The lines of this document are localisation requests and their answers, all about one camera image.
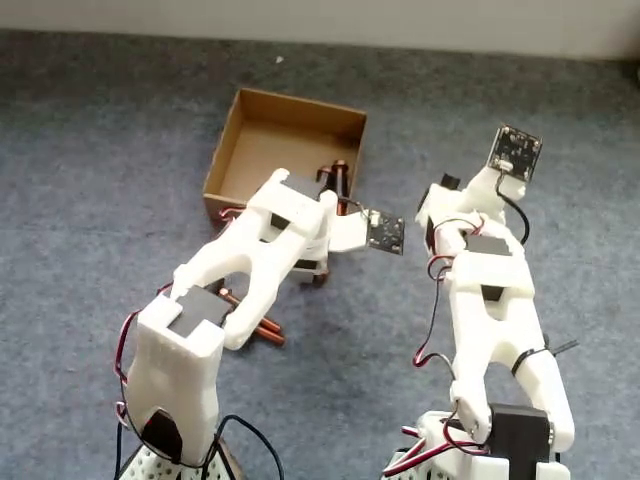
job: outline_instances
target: wire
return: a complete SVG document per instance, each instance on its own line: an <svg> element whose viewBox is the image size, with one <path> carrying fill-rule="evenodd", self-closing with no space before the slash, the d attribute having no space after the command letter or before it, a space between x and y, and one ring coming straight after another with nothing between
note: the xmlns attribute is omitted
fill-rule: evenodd
<svg viewBox="0 0 640 480"><path fill-rule="evenodd" d="M450 267L448 266L444 266L440 269L440 271L438 272L438 278L442 277L442 273L445 270L448 270ZM436 281L436 293L435 293L435 297L433 299L433 310L431 311L431 318L429 320L429 328L427 329L427 336L424 340L424 342L422 343L422 345L420 345L420 347L418 348L418 350L416 351L415 355L413 356L413 365L415 367L422 367L424 365L427 364L427 362L429 360L431 360L431 358L433 358L433 356L440 356L441 354L430 354L433 356L429 356L427 355L426 357L422 357L424 354L425 349L427 348L427 344L429 343L429 340L431 340L431 335L433 334L433 327L435 325L436 322L436 313L438 311L438 300L440 299L440 285L442 284L442 282L440 281ZM451 362L449 361L448 358L445 357L445 363L448 363L449 365L449 370L451 372L453 372L453 368L451 367Z"/></svg>
<svg viewBox="0 0 640 480"><path fill-rule="evenodd" d="M213 442L211 443L209 452L205 457L204 464L202 465L202 472L200 476L201 480L205 480L207 478L207 470L209 468L209 464L215 457L215 454L218 451L218 448L220 447L220 438L222 436L222 432L224 431L224 427L227 425L229 420L234 420L238 422L240 425L242 425L243 427L251 431L251 433L253 433L256 437L258 437L258 439L260 439L260 441L264 444L264 446L267 447L267 450L269 450L269 453L271 453L271 456L276 462L276 467L278 469L278 478L280 480L284 480L284 468L282 467L282 462L280 461L280 456L278 455L278 452L276 451L276 449L273 448L273 445L271 445L267 437L260 430L258 430L249 422L247 422L244 418L235 414L226 415L220 422L220 425L216 430L216 434L213 437Z"/></svg>
<svg viewBox="0 0 640 480"><path fill-rule="evenodd" d="M473 442L460 442L461 446L467 446L467 447L472 447L472 446L478 446L476 443ZM454 445L448 444L448 443L443 443L442 445L432 448L431 450L427 450L426 452L422 452L418 455L415 455L412 458L409 458L401 463L399 462L395 462L392 465L390 465L389 467L385 468L382 472L382 474L385 477L391 477L393 475L398 475L399 473L405 472L407 470L409 470L410 468L414 468L418 465L420 465L423 462L426 462L427 460L430 460L432 458L434 458L437 455L440 455L444 452L447 452L451 449L455 448ZM472 452L472 455L479 455L480 451L473 451L471 450L470 452Z"/></svg>
<svg viewBox="0 0 640 480"><path fill-rule="evenodd" d="M456 379L456 374L455 374L455 371L453 370L453 365L451 364L451 360L449 360L449 357L447 357L443 353L432 352L424 358L419 358L418 354L416 353L416 356L413 357L413 366L416 368L424 367L427 363L429 363L429 361L432 358L439 358L440 360L442 360L447 365L447 369L449 370L449 374L451 375L451 380Z"/></svg>
<svg viewBox="0 0 640 480"><path fill-rule="evenodd" d="M245 208L244 207L227 207L227 208L223 208L221 210L218 210L218 216L220 217L220 219L222 221L228 222L229 219L227 218L227 215L229 215L230 213L238 213L238 214L242 214L242 212L244 212Z"/></svg>
<svg viewBox="0 0 640 480"><path fill-rule="evenodd" d="M480 215L480 225L476 225L475 223L467 220L466 218L447 218L446 220L441 221L435 227L433 227L433 253L435 255L438 254L438 248L436 246L436 239L438 238L437 231L441 226L451 222L463 222L473 227L473 230L471 230L469 235L478 235L482 230L482 227L484 227L484 217L482 215Z"/></svg>
<svg viewBox="0 0 640 480"><path fill-rule="evenodd" d="M353 200L349 197L338 197L338 200L342 202L350 203L351 205L355 205L356 207L358 207L358 209L360 210L360 213L365 218L365 220L367 220L367 222L369 221L369 212L364 208L364 205L362 205L360 202L358 202L357 200Z"/></svg>
<svg viewBox="0 0 640 480"><path fill-rule="evenodd" d="M166 455L163 455L162 453L158 452L156 449L152 448L150 445L148 445L146 442L144 442L142 440L142 435L138 432L138 430L136 429L131 416L129 415L129 411L127 409L127 401L125 398L125 394L124 394L124 387L127 384L127 376L124 374L124 372L122 371L122 352L124 350L124 346L127 340L127 334L129 332L129 327L131 326L131 323L133 322L133 320L137 317L138 313L140 313L140 310L136 310L135 312L130 313L126 320L124 321L124 324L122 325L122 329L120 330L120 339L118 341L118 348L116 349L116 355L115 355L115 360L114 360L114 371L116 373L116 375L118 376L119 380L120 380L120 394L122 396L121 401L116 402L116 417L118 418L118 430L117 430L117 435L116 435L116 472L115 472L115 476L114 479L117 480L119 472L120 472L120 463L121 463L121 459L122 459L122 427L123 426L128 426L138 437L138 439L147 447L149 448L151 451L153 451L156 455L158 455L158 457L163 458L165 460L169 460L171 462L173 462L173 459L168 458ZM269 440L267 439L267 437L265 437L265 435L258 430L256 427L254 427L251 423L249 423L248 421L246 421L245 419L243 419L242 417L235 415L235 414L230 414L225 416L222 421L220 422L220 425L218 426L218 429L216 430L216 433L213 437L213 441L211 443L211 446L209 447L209 450L207 451L207 454L205 455L205 460L202 463L202 465L187 465L186 463L182 463L179 462L179 465L182 465L184 467L188 467L188 468L201 468L202 467L202 479L205 479L205 475L206 475L206 470L208 469L209 464L211 463L211 461L213 460L213 458L215 457L215 454L219 448L219 444L220 444L220 438L222 435L222 431L224 430L224 427L226 426L226 424L229 422L229 420L235 420L236 422L238 422L239 424L241 424L242 426L244 426L245 428L247 428L248 430L250 430L254 435L256 435L260 441L262 441L262 443L265 445L265 447L267 447L267 449L269 450L269 452L271 453L271 455L273 456L275 462L276 462L276 466L278 468L278 476L280 478L280 480L284 479L284 469L282 467L282 462L280 461L280 457L278 456L278 453L276 452L275 448L273 448L273 446L271 445L271 443L269 442Z"/></svg>
<svg viewBox="0 0 640 480"><path fill-rule="evenodd" d="M454 257L452 257L451 255L434 255L433 257L431 257L429 259L429 262L427 263L427 275L429 275L429 278L431 280L433 280L434 282L443 280L444 277L441 276L442 268L450 269L451 266L450 265L445 265L444 267L442 267L440 269L440 271L438 272L438 276L437 277L434 277L433 273L431 273L431 267L433 267L433 264L436 263L438 260L453 260L453 258Z"/></svg>
<svg viewBox="0 0 640 480"><path fill-rule="evenodd" d="M164 293L165 291L169 290L172 286L173 286L173 280L171 280L169 283L165 283L158 290L156 290L156 297L161 293Z"/></svg>
<svg viewBox="0 0 640 480"><path fill-rule="evenodd" d="M451 434L449 433L449 423L451 422L451 420L453 420L453 417L455 417L456 413L458 413L458 401L456 400L456 407L453 409L453 412L451 412L451 415L449 415L449 417L445 420L444 422L444 427L442 427L442 435L444 436L445 440L449 443L449 445L457 448L458 450L460 450L462 453L466 454L466 455L486 455L487 451L485 450L467 450L466 445L467 442L456 442L455 440L453 440L453 438L451 438ZM480 444L472 444L475 445L477 447L481 447L482 445Z"/></svg>
<svg viewBox="0 0 640 480"><path fill-rule="evenodd" d="M120 462L122 461L122 423L118 422L116 430L116 471L113 474L113 480L120 477Z"/></svg>
<svg viewBox="0 0 640 480"><path fill-rule="evenodd" d="M520 206L516 202L511 200L504 193L500 192L500 185L502 185L503 180L504 180L504 173L501 173L500 176L498 177L498 181L496 182L496 194L502 200L504 200L504 202L507 205L513 208L518 213L518 215L520 215L520 218L522 218L522 223L524 223L524 233L522 234L522 238L520 239L520 244L524 245L525 243L527 243L527 239L529 238L529 231L531 229L531 225L529 224L529 218L527 217L527 214L524 213L524 210L522 210L522 208L520 208Z"/></svg>
<svg viewBox="0 0 640 480"><path fill-rule="evenodd" d="M120 338L118 340L118 348L116 349L116 356L113 361L113 371L120 379L120 382L124 385L127 384L127 376L122 371L122 352L124 351L124 344L127 340L129 327L131 327L131 323L133 323L133 320L138 316L138 313L140 313L140 310L131 312L122 324L122 328L120 329Z"/></svg>
<svg viewBox="0 0 640 480"><path fill-rule="evenodd" d="M403 425L402 433L404 433L405 435L409 435L410 437L415 437L415 438L419 438L420 437L420 434L418 433L418 429L417 428L408 427L406 425Z"/></svg>

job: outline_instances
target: white wall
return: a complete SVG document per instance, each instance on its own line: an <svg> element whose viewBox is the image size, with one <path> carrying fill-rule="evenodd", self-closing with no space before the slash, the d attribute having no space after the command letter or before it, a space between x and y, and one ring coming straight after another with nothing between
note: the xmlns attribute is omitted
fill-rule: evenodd
<svg viewBox="0 0 640 480"><path fill-rule="evenodd" d="M4 0L0 27L640 57L640 0Z"/></svg>

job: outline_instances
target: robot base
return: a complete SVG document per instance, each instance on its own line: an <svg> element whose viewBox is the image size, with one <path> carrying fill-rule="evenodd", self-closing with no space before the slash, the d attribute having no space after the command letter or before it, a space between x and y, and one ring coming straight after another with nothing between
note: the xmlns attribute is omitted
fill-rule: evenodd
<svg viewBox="0 0 640 480"><path fill-rule="evenodd" d="M175 465L158 457L141 445L120 470L120 480L200 480L199 468ZM209 465L206 478L209 480L243 480L240 467L222 444Z"/></svg>

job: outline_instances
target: white breadboard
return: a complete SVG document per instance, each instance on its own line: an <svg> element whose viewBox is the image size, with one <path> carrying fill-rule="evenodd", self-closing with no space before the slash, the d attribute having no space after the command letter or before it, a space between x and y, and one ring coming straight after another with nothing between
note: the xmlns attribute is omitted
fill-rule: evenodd
<svg viewBox="0 0 640 480"><path fill-rule="evenodd" d="M176 480L180 474L181 480L200 480L201 469L174 465L142 446L123 468L120 480ZM234 480L235 477L227 471L220 454L216 453L209 465L206 478L207 480Z"/></svg>

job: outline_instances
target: white plastic part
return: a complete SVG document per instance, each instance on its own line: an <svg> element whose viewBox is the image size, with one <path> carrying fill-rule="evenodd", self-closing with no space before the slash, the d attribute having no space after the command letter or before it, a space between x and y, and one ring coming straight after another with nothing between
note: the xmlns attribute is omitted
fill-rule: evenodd
<svg viewBox="0 0 640 480"><path fill-rule="evenodd" d="M226 348L244 345L298 260L316 262L313 273L325 273L330 249L347 251L366 244L364 216L338 217L334 192L325 191L316 201L284 185L288 175L285 169L276 170L222 235L174 272L173 299L194 285L205 287L234 272L250 275L247 295L223 327ZM275 232L272 215L289 224Z"/></svg>
<svg viewBox="0 0 640 480"><path fill-rule="evenodd" d="M417 422L416 428L421 438L426 439L424 450L443 445L446 442L443 435L442 419L448 418L450 412L427 412ZM466 432L452 428L449 430L452 439L457 442L472 441ZM451 480L509 480L509 461L505 458L490 456L469 456L459 450L451 449L431 460L408 470L404 473L389 477L392 479L426 480L429 478ZM536 464L536 480L570 480L569 470L557 462Z"/></svg>
<svg viewBox="0 0 640 480"><path fill-rule="evenodd" d="M350 252L367 244L367 216L369 210L333 217L330 252Z"/></svg>
<svg viewBox="0 0 640 480"><path fill-rule="evenodd" d="M122 470L120 480L200 480L202 470L186 468L165 460L147 447L142 446ZM213 457L207 469L208 480L231 480L233 475L227 470L219 453Z"/></svg>
<svg viewBox="0 0 640 480"><path fill-rule="evenodd" d="M138 315L125 397L139 433L158 409L166 412L182 437L182 462L198 465L218 421L216 378L224 331L203 319L183 338L168 328L181 311L181 305L159 295Z"/></svg>
<svg viewBox="0 0 640 480"><path fill-rule="evenodd" d="M524 352L529 356L517 370L516 379L535 408L547 413L553 428L551 448L568 450L574 440L574 424L555 358L544 350L544 339L533 303L534 287L524 249L505 225L504 202L495 192L499 173L487 167L463 191L431 185L416 216L427 228L449 219L464 219L475 227L482 222L484 236L503 239L510 256L465 250L460 230L475 228L464 221L447 222L435 231L433 254L454 257L446 275L456 343L453 362L456 380L451 385L453 403L459 404L460 421L476 442L484 442L491 431L484 375L489 363L512 368ZM524 183L505 177L500 191L517 200ZM499 302L485 302L481 286L503 287Z"/></svg>
<svg viewBox="0 0 640 480"><path fill-rule="evenodd" d="M538 463L536 465L536 480L571 480L571 473L561 463Z"/></svg>

